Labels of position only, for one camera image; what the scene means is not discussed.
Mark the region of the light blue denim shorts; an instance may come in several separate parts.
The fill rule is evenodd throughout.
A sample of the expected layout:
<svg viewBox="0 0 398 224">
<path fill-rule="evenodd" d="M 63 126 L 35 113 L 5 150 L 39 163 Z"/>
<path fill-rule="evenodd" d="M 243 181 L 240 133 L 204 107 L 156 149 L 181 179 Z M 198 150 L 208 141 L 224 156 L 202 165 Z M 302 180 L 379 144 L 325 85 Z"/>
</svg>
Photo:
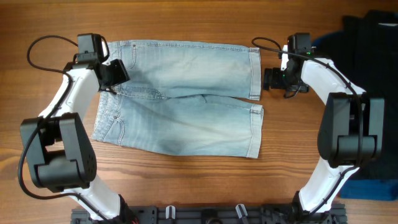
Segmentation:
<svg viewBox="0 0 398 224">
<path fill-rule="evenodd" d="M 259 49 L 167 40 L 109 49 L 129 80 L 100 95 L 94 140 L 173 156 L 258 157 Z"/>
</svg>

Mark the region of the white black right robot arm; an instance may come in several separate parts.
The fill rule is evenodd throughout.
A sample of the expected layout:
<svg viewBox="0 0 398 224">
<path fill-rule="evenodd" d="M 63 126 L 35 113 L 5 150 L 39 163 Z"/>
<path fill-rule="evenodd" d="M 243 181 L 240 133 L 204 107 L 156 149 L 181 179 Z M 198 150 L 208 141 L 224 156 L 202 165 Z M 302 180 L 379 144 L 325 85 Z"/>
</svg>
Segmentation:
<svg viewBox="0 0 398 224">
<path fill-rule="evenodd" d="M 265 90 L 284 90 L 284 98 L 313 90 L 325 104 L 317 148 L 318 164 L 292 204 L 290 219 L 314 221 L 329 214 L 345 182 L 382 149 L 384 99 L 368 98 L 332 59 L 317 55 L 308 33 L 296 33 L 274 50 L 280 67 L 264 71 Z"/>
</svg>

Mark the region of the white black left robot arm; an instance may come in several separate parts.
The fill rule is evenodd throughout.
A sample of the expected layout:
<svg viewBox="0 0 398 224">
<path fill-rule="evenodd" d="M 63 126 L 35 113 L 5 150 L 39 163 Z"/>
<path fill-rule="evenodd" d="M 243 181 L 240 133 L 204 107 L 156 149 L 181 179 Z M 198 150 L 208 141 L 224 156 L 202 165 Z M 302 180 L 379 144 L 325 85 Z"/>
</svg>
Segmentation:
<svg viewBox="0 0 398 224">
<path fill-rule="evenodd" d="M 80 34 L 78 52 L 59 70 L 63 82 L 36 118 L 20 125 L 23 150 L 17 169 L 21 190 L 39 200 L 70 197 L 86 211 L 72 223 L 138 223 L 123 197 L 97 175 L 95 151 L 83 125 L 93 97 L 129 80 L 120 59 L 109 61 L 106 39 Z"/>
</svg>

